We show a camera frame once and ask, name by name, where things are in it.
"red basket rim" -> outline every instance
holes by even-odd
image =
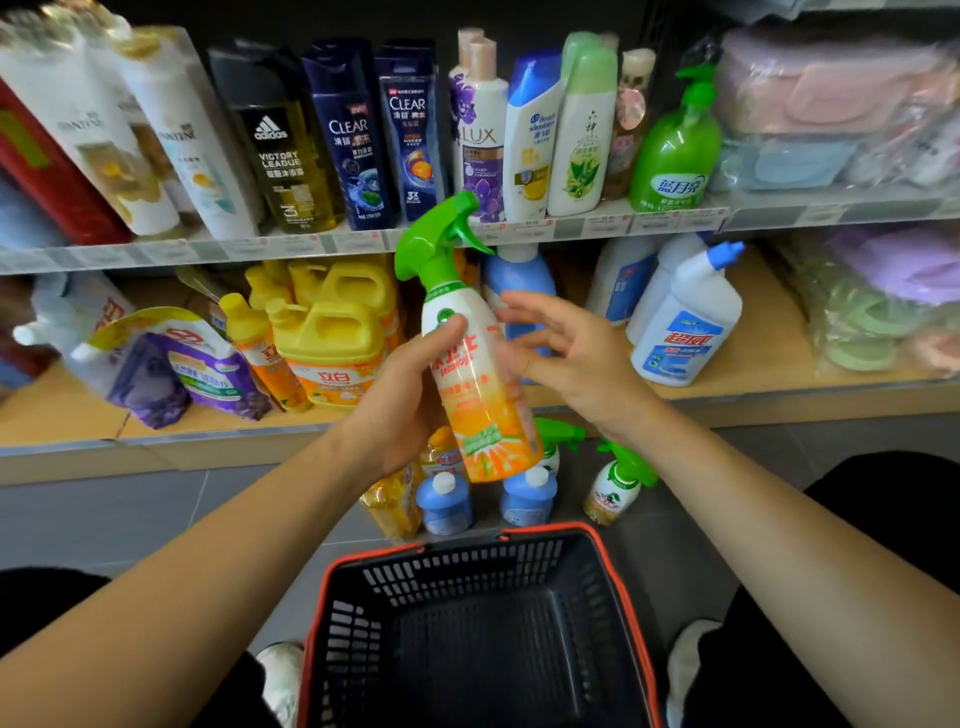
[[[643,681],[647,692],[647,711],[650,713],[652,728],[662,728],[662,723],[660,721],[660,703],[657,699],[657,676],[654,672],[653,663],[650,661],[650,654],[647,652],[647,643],[643,640],[643,635],[640,632],[640,624],[636,620],[634,603],[630,600],[630,595],[627,593],[627,588],[624,586],[623,580],[620,579],[620,575],[613,567],[613,562],[610,560],[610,554],[607,553],[607,548],[604,546],[603,540],[600,538],[600,534],[596,532],[596,529],[586,523],[571,521],[566,523],[534,525],[526,528],[502,528],[500,533],[504,535],[511,533],[545,533],[548,531],[566,531],[571,528],[579,528],[580,530],[585,531],[593,540],[593,544],[596,546],[596,549],[600,554],[600,559],[603,562],[607,576],[610,578],[614,588],[616,589],[617,595],[620,597],[620,606],[626,615],[631,636],[634,638],[634,649],[636,651],[636,656],[640,661],[640,668],[643,672]],[[313,618],[313,625],[310,627],[310,631],[307,634],[307,643],[303,656],[303,675],[300,679],[300,707],[297,714],[297,728],[306,728],[307,709],[310,702],[310,690],[308,688],[310,686],[311,672],[313,670],[313,645],[316,641],[317,633],[320,631],[321,619],[323,619],[324,616],[324,608],[326,606],[326,589],[329,585],[330,574],[345,564],[350,564],[357,561],[368,561],[370,559],[376,559],[382,556],[390,556],[403,551],[421,550],[425,546],[427,546],[425,542],[416,541],[412,544],[404,544],[403,546],[390,546],[389,548],[376,548],[372,551],[363,551],[362,553],[352,553],[348,554],[347,556],[341,556],[339,559],[330,564],[329,567],[327,567],[326,572],[324,573],[324,580],[320,584],[320,598],[317,603],[316,614]]]

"black plastic basket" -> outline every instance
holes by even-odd
[[[333,564],[299,728],[653,726],[633,606],[582,523],[413,544]]]

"white sneaker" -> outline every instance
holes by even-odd
[[[276,643],[261,650],[256,661],[267,672],[263,699],[282,728],[295,728],[303,674],[303,648],[296,643]]]
[[[684,722],[684,701],[700,671],[700,652],[697,644],[707,632],[722,626],[715,619],[696,619],[684,627],[680,637],[673,643],[666,661],[666,674],[670,680],[670,694],[666,698],[666,724],[668,728],[681,728]]]

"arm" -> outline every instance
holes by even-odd
[[[955,722],[960,597],[657,397],[606,321],[542,294],[503,300],[501,320],[546,323],[501,345],[508,366],[657,469],[853,725]]]
[[[317,442],[0,660],[4,724],[188,724],[337,521],[445,424],[423,372],[465,328],[400,347]]]

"black pants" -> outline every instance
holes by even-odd
[[[104,576],[72,569],[0,571],[0,657],[108,582]],[[149,660],[150,656],[144,655],[144,659]],[[263,666],[245,652],[191,725],[195,728],[279,728],[261,697],[263,683]]]
[[[860,455],[806,494],[960,593],[960,465],[917,452]],[[684,728],[850,725],[742,587],[699,650]]]

